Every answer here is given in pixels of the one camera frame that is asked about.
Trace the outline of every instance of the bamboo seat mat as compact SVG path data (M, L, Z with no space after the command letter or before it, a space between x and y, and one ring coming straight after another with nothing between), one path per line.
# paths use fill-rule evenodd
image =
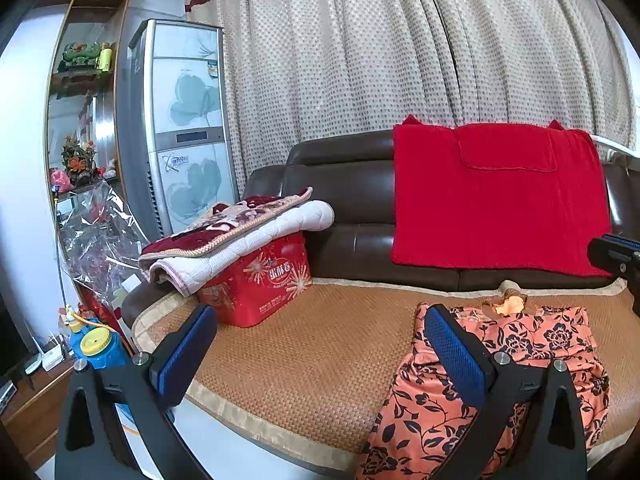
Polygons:
M633 297L620 280L594 291L525 292L538 305L588 311L597 355L611 380L609 418L590 455L598 455L599 447L602 456L626 440L640 417L640 318L631 310ZM187 395L292 462L325 473L349 471L410 350L416 305L480 305L479 298L498 302L499 296L314 280L257 326L219 326ZM133 325L138 347L153 351L196 304L195 297L177 293L153 304Z

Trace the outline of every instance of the curtain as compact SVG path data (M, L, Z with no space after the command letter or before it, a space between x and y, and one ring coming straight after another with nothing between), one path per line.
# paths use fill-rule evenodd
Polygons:
M186 0L225 28L238 186L297 142L414 114L583 128L632 146L620 30L599 0Z

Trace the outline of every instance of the sofa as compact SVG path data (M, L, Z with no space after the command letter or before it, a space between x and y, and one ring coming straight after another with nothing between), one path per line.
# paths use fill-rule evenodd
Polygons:
M617 155L603 164L612 232L640 238L640 171L638 160ZM288 195L306 186L313 199L325 200L335 212L334 225L305 234L311 275L363 282L421 287L444 292L494 290L504 280L524 289L595 289L612 278L577 277L535 269L439 269L394 264L394 165L389 130L301 142L283 165L254 171L244 197ZM122 317L132 326L150 305L171 293L168 284L144 284L122 305ZM626 342L637 346L640 337ZM616 381L621 402L640 405L640 388L632 378ZM640 446L640 431L632 440Z

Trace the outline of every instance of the transparent plastic bag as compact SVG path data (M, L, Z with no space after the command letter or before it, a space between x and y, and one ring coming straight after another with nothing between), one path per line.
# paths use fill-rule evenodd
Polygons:
M104 180L66 193L58 203L68 273L103 304L132 274L149 241L129 208Z

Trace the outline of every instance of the orange floral fabric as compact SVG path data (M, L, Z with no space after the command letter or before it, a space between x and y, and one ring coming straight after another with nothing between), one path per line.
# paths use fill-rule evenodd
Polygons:
M356 480L426 480L455 448L476 414L462 402L427 341L427 308L425 304L417 308L412 352L392 380L362 450ZM490 352L507 352L519 364L539 367L547 367L551 359L564 360L580 400L587 449L596 444L607 418L609 377L595 355L596 341L583 308L537 307L535 314L497 320L476 308L450 311ZM524 403L514 407L483 476L490 476L506 461L526 412Z

